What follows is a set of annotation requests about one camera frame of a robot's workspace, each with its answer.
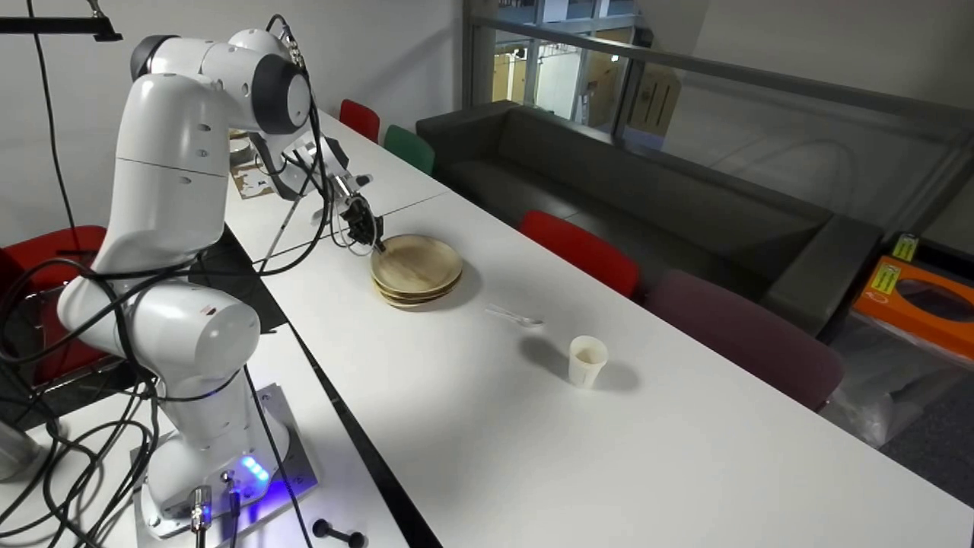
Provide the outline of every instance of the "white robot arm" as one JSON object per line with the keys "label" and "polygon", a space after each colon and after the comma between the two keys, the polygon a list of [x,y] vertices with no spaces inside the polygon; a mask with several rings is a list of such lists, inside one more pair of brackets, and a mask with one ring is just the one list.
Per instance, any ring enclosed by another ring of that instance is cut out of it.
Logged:
{"label": "white robot arm", "polygon": [[[244,30],[228,43],[149,37],[132,54],[131,72],[111,215],[92,264],[95,272],[125,274],[184,264],[219,239],[231,128],[250,133],[267,168],[277,174],[275,188],[283,198],[314,190],[304,183],[317,164],[321,184],[333,185],[339,199],[364,202],[337,143],[295,138],[308,131],[314,102],[305,73],[270,33]],[[314,162],[316,146],[321,162]],[[293,163],[284,160],[288,154]],[[368,220],[362,239],[378,240],[381,234]],[[119,294],[145,279],[120,278],[110,282]],[[58,315],[73,330],[107,303],[94,282],[78,278],[61,295]],[[256,407],[237,375],[257,346],[257,314],[223,292],[172,279],[134,295],[125,315],[135,356],[160,379],[160,393],[169,399],[162,408],[178,432],[158,447],[149,464],[141,492],[143,507],[154,510],[144,513],[147,520],[180,523],[189,512],[189,494],[200,486],[224,490],[225,473],[237,478],[241,491],[252,493],[244,504],[259,499],[277,466],[264,431],[250,427]],[[81,338],[125,355],[113,315]],[[267,418],[286,453],[286,429]],[[214,498],[214,516],[228,509]],[[148,525],[160,536],[179,529]]]}

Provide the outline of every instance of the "green chair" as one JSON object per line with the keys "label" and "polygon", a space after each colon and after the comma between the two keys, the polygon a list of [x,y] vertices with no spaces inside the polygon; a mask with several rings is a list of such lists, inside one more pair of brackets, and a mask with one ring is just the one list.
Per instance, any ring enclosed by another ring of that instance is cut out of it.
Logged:
{"label": "green chair", "polygon": [[432,174],[435,153],[422,137],[393,124],[386,130],[386,141],[383,146],[410,166],[426,175]]}

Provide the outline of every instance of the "stack of plates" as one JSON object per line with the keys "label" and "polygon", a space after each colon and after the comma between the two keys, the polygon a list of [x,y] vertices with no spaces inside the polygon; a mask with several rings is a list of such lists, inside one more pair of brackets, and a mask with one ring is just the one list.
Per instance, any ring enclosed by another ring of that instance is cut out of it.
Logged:
{"label": "stack of plates", "polygon": [[404,234],[384,240],[372,254],[372,284],[396,308],[413,308],[449,294],[460,282],[464,260],[439,240]]}

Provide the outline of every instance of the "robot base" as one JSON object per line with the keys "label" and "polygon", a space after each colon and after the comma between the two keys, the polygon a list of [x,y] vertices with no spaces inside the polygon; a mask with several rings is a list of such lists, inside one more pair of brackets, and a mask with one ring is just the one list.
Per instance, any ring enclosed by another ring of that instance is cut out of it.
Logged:
{"label": "robot base", "polygon": [[[284,470],[287,472],[287,479],[290,480],[291,488],[295,496],[300,500],[311,492],[318,485],[318,476],[312,467],[311,459],[301,443],[298,436],[297,425],[294,415],[287,404],[284,393],[277,384],[272,384],[260,389],[257,392],[261,403],[264,404],[264,411],[276,418],[290,433],[290,449],[287,455],[282,455]],[[160,444],[169,436],[175,435],[174,432],[160,437]],[[138,450],[132,450],[131,458],[135,459]],[[273,519],[277,514],[291,507],[291,499],[287,494],[287,488],[278,472],[271,478],[271,485],[267,494],[263,498],[251,496],[247,498],[246,493],[242,493],[241,515],[238,519],[237,527],[238,541],[251,531],[262,527],[265,523]],[[196,535],[189,530],[189,519],[182,520],[160,520],[151,530],[146,525],[144,519],[150,510],[145,507],[142,500],[141,490],[132,495],[135,509],[135,532],[138,548],[195,548]],[[230,541],[233,535],[234,523],[229,514],[214,516],[212,526],[206,532],[206,547],[215,548]]]}

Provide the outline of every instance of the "sofa armrest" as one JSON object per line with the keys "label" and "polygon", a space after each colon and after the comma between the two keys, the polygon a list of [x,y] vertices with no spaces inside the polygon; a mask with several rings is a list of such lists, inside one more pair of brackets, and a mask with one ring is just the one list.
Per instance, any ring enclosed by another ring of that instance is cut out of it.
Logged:
{"label": "sofa armrest", "polygon": [[507,112],[516,102],[501,100],[416,122],[416,135],[432,146],[435,166],[476,160],[497,153]]}
{"label": "sofa armrest", "polygon": [[836,312],[850,302],[862,272],[872,267],[882,230],[843,215],[833,215],[771,284],[764,308],[818,336]]}

